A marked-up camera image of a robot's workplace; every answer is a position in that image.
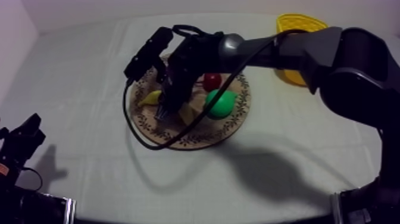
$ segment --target white table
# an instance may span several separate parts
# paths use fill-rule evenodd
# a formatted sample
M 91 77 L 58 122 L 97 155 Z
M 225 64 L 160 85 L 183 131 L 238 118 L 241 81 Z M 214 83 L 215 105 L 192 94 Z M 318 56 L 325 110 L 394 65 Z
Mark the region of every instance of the white table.
M 0 106 L 1 125 L 42 117 L 45 143 L 27 165 L 43 191 L 78 201 L 77 215 L 124 223 L 268 223 L 325 214 L 328 196 L 377 175 L 375 130 L 333 114 L 318 94 L 248 67 L 252 105 L 223 146 L 149 151 L 122 116 L 123 70 L 160 26 L 191 24 L 246 39 L 275 33 L 272 15 L 131 18 L 44 35 Z M 399 59 L 400 41 L 389 37 Z M 182 40 L 176 37 L 165 50 Z M 37 184 L 23 175 L 22 185 Z

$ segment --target round wooden tray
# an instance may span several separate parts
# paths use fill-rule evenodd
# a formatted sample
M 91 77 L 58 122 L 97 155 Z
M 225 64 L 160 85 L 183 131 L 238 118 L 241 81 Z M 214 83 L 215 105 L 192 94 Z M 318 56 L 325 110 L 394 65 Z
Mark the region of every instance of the round wooden tray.
M 168 56 L 162 57 L 164 63 Z M 155 81 L 157 71 L 151 68 L 136 82 L 130 93 L 130 118 L 137 129 L 149 140 L 156 144 L 163 144 L 181 132 L 186 125 L 178 114 L 170 116 L 166 121 L 159 122 L 154 118 L 157 111 L 156 105 L 144 105 L 138 107 L 138 102 L 143 100 L 150 92 L 161 89 L 161 85 Z M 229 74 L 221 74 L 223 82 Z M 177 141 L 171 148 L 180 150 L 195 150 L 217 144 L 239 129 L 246 119 L 250 108 L 251 94 L 249 84 L 243 74 L 238 75 L 229 86 L 228 90 L 237 93 L 235 108 L 232 113 L 221 120 L 213 120 L 204 117 L 202 121 L 187 135 Z M 192 97 L 189 101 L 193 114 L 197 116 L 205 103 L 207 92 L 203 87 L 195 85 Z

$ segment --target yellow bowl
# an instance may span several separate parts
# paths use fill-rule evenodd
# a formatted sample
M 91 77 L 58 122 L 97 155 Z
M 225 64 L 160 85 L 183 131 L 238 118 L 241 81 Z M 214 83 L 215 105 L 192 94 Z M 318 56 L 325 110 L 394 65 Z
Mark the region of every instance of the yellow bowl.
M 286 13 L 278 16 L 276 20 L 277 32 L 280 33 L 290 29 L 302 29 L 308 32 L 314 32 L 327 28 L 328 25 L 316 18 L 312 18 L 303 14 Z M 293 84 L 306 86 L 300 73 L 295 70 L 284 70 L 284 77 Z

